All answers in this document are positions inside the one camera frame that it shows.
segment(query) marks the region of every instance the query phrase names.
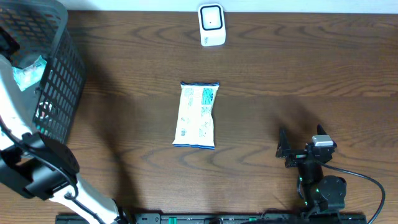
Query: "plastic basket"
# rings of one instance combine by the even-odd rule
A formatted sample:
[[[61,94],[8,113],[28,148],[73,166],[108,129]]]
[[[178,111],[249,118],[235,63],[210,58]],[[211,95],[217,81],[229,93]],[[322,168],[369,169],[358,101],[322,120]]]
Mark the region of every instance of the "plastic basket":
[[[12,65],[25,68],[41,55],[47,61],[40,82],[23,91],[37,129],[67,141],[86,81],[85,66],[66,29],[68,12],[57,1],[0,0],[0,26],[20,49]]]

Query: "silver metal part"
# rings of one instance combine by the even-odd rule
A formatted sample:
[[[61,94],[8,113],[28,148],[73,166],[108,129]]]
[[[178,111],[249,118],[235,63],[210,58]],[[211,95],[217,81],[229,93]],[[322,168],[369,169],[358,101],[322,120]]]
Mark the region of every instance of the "silver metal part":
[[[333,140],[327,134],[312,136],[312,142],[315,146],[332,146]]]

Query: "white background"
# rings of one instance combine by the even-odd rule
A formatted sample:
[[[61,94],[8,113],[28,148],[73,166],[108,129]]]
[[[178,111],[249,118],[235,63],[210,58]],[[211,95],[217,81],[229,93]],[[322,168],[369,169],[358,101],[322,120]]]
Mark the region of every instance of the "white background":
[[[398,0],[59,0],[71,10],[196,11],[220,3],[226,12],[398,13]]]

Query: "white packet with blue edge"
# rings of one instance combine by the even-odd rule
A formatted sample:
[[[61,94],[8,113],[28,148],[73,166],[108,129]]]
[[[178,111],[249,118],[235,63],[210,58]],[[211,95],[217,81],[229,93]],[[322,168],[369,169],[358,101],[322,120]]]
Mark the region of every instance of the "white packet with blue edge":
[[[181,82],[180,108],[174,146],[214,149],[214,124],[211,117],[220,83]]]

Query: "wooden table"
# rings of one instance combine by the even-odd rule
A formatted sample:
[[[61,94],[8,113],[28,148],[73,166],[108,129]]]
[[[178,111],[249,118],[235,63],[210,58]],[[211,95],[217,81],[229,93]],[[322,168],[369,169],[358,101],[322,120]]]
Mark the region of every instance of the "wooden table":
[[[196,13],[70,12],[88,68],[68,146],[82,176],[133,211],[263,212],[303,206],[275,158],[279,127],[304,147],[316,124],[329,163],[374,177],[398,219],[398,15],[227,13],[223,46],[200,45]],[[216,150],[173,147],[180,81],[215,82]],[[371,182],[347,180],[346,212],[370,219]],[[1,223],[53,223],[62,205],[0,186]]]

